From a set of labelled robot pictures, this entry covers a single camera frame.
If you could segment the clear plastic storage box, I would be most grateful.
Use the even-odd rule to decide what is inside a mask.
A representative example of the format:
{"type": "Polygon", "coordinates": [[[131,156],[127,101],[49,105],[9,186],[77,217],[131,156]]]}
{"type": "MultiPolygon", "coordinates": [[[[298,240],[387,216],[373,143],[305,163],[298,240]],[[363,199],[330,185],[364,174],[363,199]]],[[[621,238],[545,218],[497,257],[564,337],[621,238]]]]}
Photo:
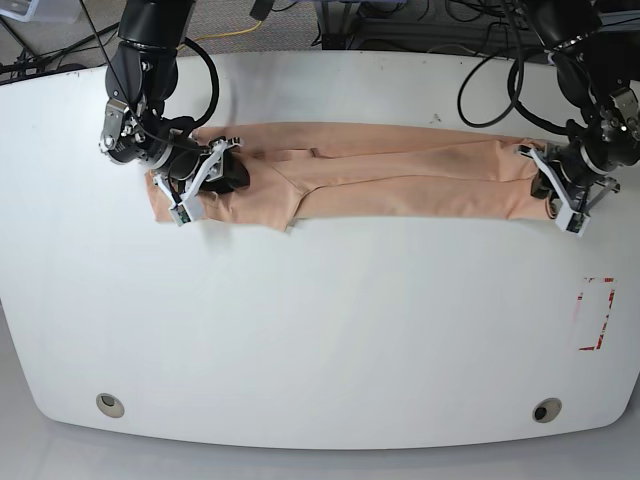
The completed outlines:
{"type": "Polygon", "coordinates": [[[23,22],[73,23],[81,6],[76,0],[1,0],[1,15],[23,22]]]}

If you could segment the red tape rectangle marking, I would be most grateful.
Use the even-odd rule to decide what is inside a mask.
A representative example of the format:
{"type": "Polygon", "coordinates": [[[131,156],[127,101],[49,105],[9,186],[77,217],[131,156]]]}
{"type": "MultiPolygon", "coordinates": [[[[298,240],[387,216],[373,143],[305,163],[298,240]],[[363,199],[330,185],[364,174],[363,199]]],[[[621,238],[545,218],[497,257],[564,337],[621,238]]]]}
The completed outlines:
{"type": "Polygon", "coordinates": [[[585,277],[573,317],[573,343],[578,351],[599,350],[607,331],[616,293],[612,277],[585,277]]]}

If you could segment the peach T-shirt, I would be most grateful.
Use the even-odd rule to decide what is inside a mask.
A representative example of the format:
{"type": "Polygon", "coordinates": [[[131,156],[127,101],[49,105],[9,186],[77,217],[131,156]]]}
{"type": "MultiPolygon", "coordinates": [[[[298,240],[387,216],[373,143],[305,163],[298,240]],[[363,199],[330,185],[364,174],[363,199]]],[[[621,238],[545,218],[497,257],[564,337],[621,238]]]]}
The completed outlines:
{"type": "Polygon", "coordinates": [[[198,196],[207,219],[283,231],[296,220],[355,216],[550,219],[534,198],[536,141],[357,123],[201,127],[200,144],[238,137],[250,183],[198,196]]]}

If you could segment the black tripod stand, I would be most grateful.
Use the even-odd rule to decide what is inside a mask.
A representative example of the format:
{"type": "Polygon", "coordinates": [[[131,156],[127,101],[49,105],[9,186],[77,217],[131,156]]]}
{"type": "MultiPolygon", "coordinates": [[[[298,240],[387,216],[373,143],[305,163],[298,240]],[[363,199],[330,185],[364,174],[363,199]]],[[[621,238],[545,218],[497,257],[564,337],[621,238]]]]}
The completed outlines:
{"type": "Polygon", "coordinates": [[[11,64],[1,64],[1,85],[9,85],[32,78],[51,75],[58,72],[58,69],[49,71],[49,66],[55,61],[62,62],[67,56],[83,51],[97,49],[93,45],[95,37],[92,35],[61,48],[50,50],[44,53],[36,52],[19,34],[10,26],[7,20],[1,18],[1,28],[20,47],[20,53],[11,64]]]}

